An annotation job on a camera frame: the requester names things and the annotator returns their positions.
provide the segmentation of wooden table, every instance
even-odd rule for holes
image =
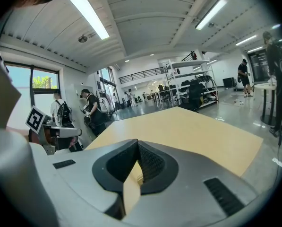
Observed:
[[[263,139],[205,115],[174,107],[113,122],[87,148],[138,139],[202,154],[242,176]],[[132,172],[142,176],[140,167]]]
[[[260,120],[268,125],[275,125],[275,118],[273,117],[274,112],[274,102],[275,102],[275,90],[276,86],[270,86],[268,83],[257,84],[254,86],[255,89],[260,89],[264,91],[264,107],[263,114],[260,117]],[[267,90],[271,90],[271,110],[270,115],[265,114],[265,107],[267,102]]]

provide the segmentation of black backpack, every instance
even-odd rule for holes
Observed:
[[[57,104],[59,104],[59,109],[57,112],[57,121],[61,126],[67,126],[71,124],[71,110],[67,106],[66,102],[62,105],[56,100]]]

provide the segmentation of gray floor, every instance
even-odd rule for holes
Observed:
[[[274,185],[277,171],[277,180],[282,173],[282,167],[276,163],[278,159],[280,165],[282,163],[282,145],[278,150],[278,139],[270,134],[269,126],[260,121],[263,107],[262,91],[256,90],[254,95],[244,98],[242,92],[222,88],[219,93],[219,103],[201,108],[199,112],[264,139],[254,161],[242,176],[258,193],[262,193]],[[268,95],[267,112],[270,110],[270,104],[270,95]],[[169,108],[167,103],[159,107],[150,100],[138,103],[137,107],[117,111],[117,115],[114,114],[113,117],[114,120],[122,120],[167,108]]]

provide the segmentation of fluorescent light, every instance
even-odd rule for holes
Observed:
[[[278,28],[280,26],[281,26],[281,24],[274,25],[274,26],[272,26],[272,29]]]
[[[257,47],[257,48],[255,48],[255,49],[253,49],[253,50],[248,51],[247,53],[250,53],[250,52],[253,52],[253,51],[257,51],[257,50],[260,50],[260,49],[262,49],[262,48],[263,48],[263,47],[260,46],[260,47]]]
[[[102,22],[100,21],[99,17],[95,13],[93,7],[90,5],[88,0],[70,1],[76,6],[76,8],[80,11],[80,13],[88,21],[91,27],[93,27],[95,32],[99,35],[102,40],[109,37],[106,29],[104,28]]]
[[[240,45],[240,44],[242,44],[242,43],[245,43],[246,41],[248,41],[248,40],[252,40],[253,38],[255,38],[256,37],[256,35],[254,35],[254,36],[252,36],[252,37],[250,37],[250,38],[248,38],[248,39],[245,39],[245,40],[243,40],[243,41],[241,41],[241,42],[238,42],[237,44],[235,44],[235,45]]]
[[[211,62],[208,62],[207,65],[210,64],[210,63],[216,62],[216,61],[217,61],[217,59],[215,59],[215,60],[213,60]]]
[[[204,18],[197,24],[196,29],[201,30],[227,3],[226,0],[218,0],[212,9],[204,16]]]

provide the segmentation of tree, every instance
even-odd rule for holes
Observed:
[[[33,88],[57,88],[57,86],[52,86],[52,79],[49,76],[46,77],[35,77],[33,78]]]

